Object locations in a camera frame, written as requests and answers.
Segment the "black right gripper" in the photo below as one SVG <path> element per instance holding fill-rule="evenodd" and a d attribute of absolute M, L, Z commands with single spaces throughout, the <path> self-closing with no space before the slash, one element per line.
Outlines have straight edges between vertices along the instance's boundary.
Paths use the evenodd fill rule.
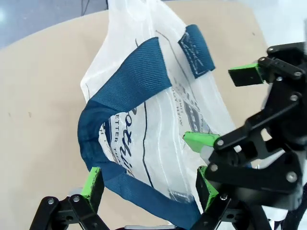
<path fill-rule="evenodd" d="M 303 77 L 269 83 L 264 107 L 243 126 L 223 136 L 186 132 L 197 153 L 213 147 L 206 179 L 232 199 L 254 205 L 297 209 L 303 196 L 307 158 L 307 55 L 305 43 L 271 46 L 278 58 L 303 70 Z"/>

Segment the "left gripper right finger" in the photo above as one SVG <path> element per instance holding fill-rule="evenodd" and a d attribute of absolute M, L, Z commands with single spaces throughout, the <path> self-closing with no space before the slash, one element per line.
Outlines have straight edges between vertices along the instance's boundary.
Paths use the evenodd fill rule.
<path fill-rule="evenodd" d="M 197 169 L 196 189 L 203 213 L 192 230 L 217 230 L 223 223 L 230 223 L 235 230 L 271 229 L 261 206 L 251 206 L 218 193 L 205 179 L 206 169 L 206 166 Z"/>

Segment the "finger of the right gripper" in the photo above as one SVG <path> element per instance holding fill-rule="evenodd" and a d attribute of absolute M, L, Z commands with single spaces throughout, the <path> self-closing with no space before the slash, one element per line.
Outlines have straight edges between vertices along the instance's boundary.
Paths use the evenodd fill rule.
<path fill-rule="evenodd" d="M 278 58 L 261 57 L 256 63 L 228 70 L 235 86 L 273 83 L 276 79 L 303 77 L 303 70 Z"/>

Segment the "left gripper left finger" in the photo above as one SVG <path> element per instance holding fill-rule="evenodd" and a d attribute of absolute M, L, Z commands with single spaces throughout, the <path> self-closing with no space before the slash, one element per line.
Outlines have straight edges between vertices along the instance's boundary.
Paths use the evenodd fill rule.
<path fill-rule="evenodd" d="M 98 215 L 104 191 L 101 168 L 93 167 L 80 194 L 58 200 L 44 197 L 36 211 L 31 230 L 66 230 L 70 224 L 79 224 L 83 230 L 107 230 Z"/>

